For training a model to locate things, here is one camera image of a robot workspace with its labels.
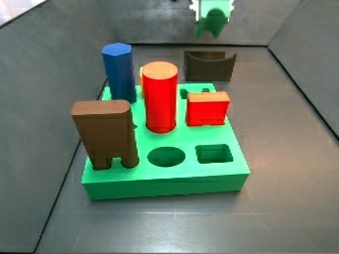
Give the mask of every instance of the blue hexagonal prism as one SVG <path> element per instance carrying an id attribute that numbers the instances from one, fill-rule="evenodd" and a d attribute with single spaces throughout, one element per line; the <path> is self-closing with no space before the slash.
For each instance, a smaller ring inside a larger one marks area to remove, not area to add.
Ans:
<path id="1" fill-rule="evenodd" d="M 128 44 L 110 44 L 101 50 L 110 98 L 136 101 L 132 71 L 132 50 Z"/>

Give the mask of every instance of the green shape sorter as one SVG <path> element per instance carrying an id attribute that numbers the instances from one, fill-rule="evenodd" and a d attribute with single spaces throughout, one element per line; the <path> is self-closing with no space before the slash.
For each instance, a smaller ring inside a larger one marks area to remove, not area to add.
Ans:
<path id="1" fill-rule="evenodd" d="M 203 89 L 216 91 L 211 83 L 178 84 L 176 128 L 156 134 L 145 127 L 144 100 L 136 85 L 136 102 L 130 109 L 140 163 L 133 169 L 125 169 L 120 159 L 113 158 L 110 169 L 94 171 L 86 158 L 82 185 L 92 200 L 241 190 L 251 171 L 229 120 L 223 126 L 188 127 L 185 124 L 186 99 L 181 97 L 186 91 L 201 92 Z M 108 99 L 106 87 L 102 100 Z"/>

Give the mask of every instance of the dark brown block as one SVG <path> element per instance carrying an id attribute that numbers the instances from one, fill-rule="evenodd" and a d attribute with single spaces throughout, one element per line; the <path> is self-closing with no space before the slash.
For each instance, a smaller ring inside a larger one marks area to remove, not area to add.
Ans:
<path id="1" fill-rule="evenodd" d="M 237 55 L 225 52 L 184 52 L 186 81 L 229 81 Z"/>
<path id="2" fill-rule="evenodd" d="M 121 157 L 121 165 L 138 163 L 132 113 L 125 100 L 78 101 L 72 117 L 94 170 L 110 168 L 110 159 Z"/>

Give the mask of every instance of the red cylinder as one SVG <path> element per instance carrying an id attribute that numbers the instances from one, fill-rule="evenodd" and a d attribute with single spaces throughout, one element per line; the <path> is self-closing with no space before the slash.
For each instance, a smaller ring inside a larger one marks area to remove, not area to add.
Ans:
<path id="1" fill-rule="evenodd" d="M 166 133 L 176 126 L 177 67 L 152 62 L 142 67 L 145 125 L 154 133 Z"/>

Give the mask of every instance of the red cube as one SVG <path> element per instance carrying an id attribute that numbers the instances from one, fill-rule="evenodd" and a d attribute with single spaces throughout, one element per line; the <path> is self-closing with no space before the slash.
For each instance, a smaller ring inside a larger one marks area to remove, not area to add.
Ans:
<path id="1" fill-rule="evenodd" d="M 188 93 L 186 125 L 224 125 L 228 105 L 229 97 L 224 91 Z"/>

